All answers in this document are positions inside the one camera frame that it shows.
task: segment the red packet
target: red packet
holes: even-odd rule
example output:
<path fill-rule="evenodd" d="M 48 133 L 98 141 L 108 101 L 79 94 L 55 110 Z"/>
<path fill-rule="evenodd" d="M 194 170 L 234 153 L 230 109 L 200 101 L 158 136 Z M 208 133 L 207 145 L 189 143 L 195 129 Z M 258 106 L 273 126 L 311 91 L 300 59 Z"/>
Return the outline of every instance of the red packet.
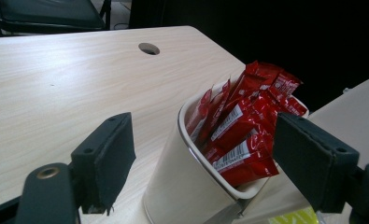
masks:
<path fill-rule="evenodd" d="M 221 123 L 207 141 L 205 154 L 213 147 L 220 148 L 225 153 L 241 143 L 255 128 L 256 123 L 251 116 L 250 100 L 243 98 L 234 107 L 229 116 Z"/>
<path fill-rule="evenodd" d="M 282 112 L 292 113 L 296 116 L 303 116 L 307 112 L 307 108 L 302 105 L 295 97 L 288 96 L 287 94 L 280 92 L 275 87 L 270 87 L 266 91 L 267 94 L 273 99 L 274 104 L 278 104 Z"/>
<path fill-rule="evenodd" d="M 216 145 L 210 145 L 210 148 L 206 150 L 205 158 L 210 162 L 213 163 L 214 161 L 217 161 L 219 158 L 223 157 L 227 152 L 219 148 L 219 146 Z"/>
<path fill-rule="evenodd" d="M 257 121 L 259 126 L 262 126 L 267 133 L 275 133 L 275 124 L 277 120 L 277 113 L 281 108 L 274 104 L 271 97 L 261 91 L 260 95 L 254 100 L 252 104 L 252 116 Z"/>
<path fill-rule="evenodd" d="M 302 83 L 303 82 L 298 77 L 295 77 L 286 71 L 282 71 L 277 75 L 277 78 L 272 86 L 278 91 L 289 96 L 292 95 L 295 89 L 297 89 L 297 87 Z"/>
<path fill-rule="evenodd" d="M 246 65 L 245 71 L 236 81 L 227 105 L 223 108 L 220 121 L 222 122 L 234 109 L 242 97 L 257 97 L 259 90 L 266 90 L 273 84 L 277 75 L 283 68 L 271 63 L 259 63 L 255 61 Z"/>
<path fill-rule="evenodd" d="M 185 128 L 193 142 L 196 140 L 199 131 L 205 123 L 210 106 L 211 92 L 211 89 L 208 90 L 205 92 L 204 96 L 199 99 L 198 104 L 186 123 Z"/>
<path fill-rule="evenodd" d="M 219 160 L 213 167 L 233 187 L 278 174 L 271 157 L 272 138 L 254 134 Z"/>
<path fill-rule="evenodd" d="M 202 147 L 211 133 L 216 129 L 216 123 L 228 99 L 230 85 L 231 80 L 228 79 L 228 81 L 221 87 L 219 92 L 211 100 L 205 124 L 201 128 L 195 141 L 195 145 L 198 147 Z"/>

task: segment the table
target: table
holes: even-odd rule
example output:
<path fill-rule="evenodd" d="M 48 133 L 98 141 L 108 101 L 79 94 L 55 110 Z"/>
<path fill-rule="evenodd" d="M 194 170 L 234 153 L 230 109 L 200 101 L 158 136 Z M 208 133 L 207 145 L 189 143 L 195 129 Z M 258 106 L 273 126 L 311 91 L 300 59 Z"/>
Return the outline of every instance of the table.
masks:
<path fill-rule="evenodd" d="M 142 195 L 180 107 L 244 68 L 188 26 L 0 38 L 0 203 L 35 168 L 69 163 L 105 119 L 132 112 L 137 159 L 114 212 L 81 220 L 149 223 Z"/>

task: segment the chair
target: chair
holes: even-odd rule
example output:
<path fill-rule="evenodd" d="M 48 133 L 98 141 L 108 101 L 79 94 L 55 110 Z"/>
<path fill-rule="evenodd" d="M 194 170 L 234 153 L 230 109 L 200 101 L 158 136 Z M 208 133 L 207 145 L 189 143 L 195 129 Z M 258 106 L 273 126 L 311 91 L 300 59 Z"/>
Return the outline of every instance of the chair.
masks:
<path fill-rule="evenodd" d="M 98 12 L 91 0 L 0 0 L 0 36 L 109 30 L 111 0 Z"/>

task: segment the sauce packet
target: sauce packet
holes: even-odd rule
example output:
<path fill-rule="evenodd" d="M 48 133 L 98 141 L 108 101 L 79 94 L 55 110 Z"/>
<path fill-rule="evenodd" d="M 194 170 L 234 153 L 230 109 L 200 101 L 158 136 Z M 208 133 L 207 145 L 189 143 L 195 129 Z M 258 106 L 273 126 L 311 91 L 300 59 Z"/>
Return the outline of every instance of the sauce packet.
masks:
<path fill-rule="evenodd" d="M 216 129 L 216 123 L 230 93 L 230 86 L 231 80 L 228 79 L 228 81 L 221 87 L 219 92 L 211 100 L 205 124 L 201 128 L 194 142 L 199 148 L 202 147 L 205 141 L 210 137 L 211 133 L 213 133 Z"/>
<path fill-rule="evenodd" d="M 282 71 L 281 67 L 271 63 L 255 61 L 247 64 L 230 93 L 227 105 L 222 109 L 219 123 L 229 115 L 242 97 L 257 97 L 259 90 L 270 87 Z"/>
<path fill-rule="evenodd" d="M 272 144 L 271 136 L 253 134 L 212 165 L 233 187 L 277 175 L 269 149 Z"/>
<path fill-rule="evenodd" d="M 280 92 L 275 87 L 270 87 L 265 93 L 261 93 L 264 97 L 269 97 L 269 102 L 274 105 L 278 105 L 281 109 L 280 112 L 292 113 L 296 116 L 303 116 L 307 112 L 307 108 L 302 105 L 292 95 L 287 95 L 284 92 Z"/>
<path fill-rule="evenodd" d="M 187 123 L 186 130 L 190 139 L 195 142 L 198 134 L 206 121 L 206 117 L 208 114 L 209 106 L 210 106 L 210 98 L 211 98 L 212 90 L 209 89 L 205 92 L 201 99 L 199 99 L 194 111 L 190 115 Z"/>
<path fill-rule="evenodd" d="M 292 95 L 301 84 L 303 82 L 298 77 L 287 71 L 281 71 L 272 86 L 286 95 Z"/>
<path fill-rule="evenodd" d="M 206 143 L 204 155 L 209 162 L 213 162 L 220 156 L 242 142 L 257 125 L 251 116 L 253 112 L 248 98 L 242 98 L 233 111 L 216 129 Z"/>

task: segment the chair seat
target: chair seat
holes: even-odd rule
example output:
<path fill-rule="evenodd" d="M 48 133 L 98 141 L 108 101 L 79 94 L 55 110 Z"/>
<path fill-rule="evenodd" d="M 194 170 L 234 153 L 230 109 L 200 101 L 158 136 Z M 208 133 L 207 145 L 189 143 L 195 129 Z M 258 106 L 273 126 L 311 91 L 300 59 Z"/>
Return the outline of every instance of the chair seat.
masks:
<path fill-rule="evenodd" d="M 0 0 L 1 28 L 11 32 L 60 33 L 104 30 L 90 0 Z"/>

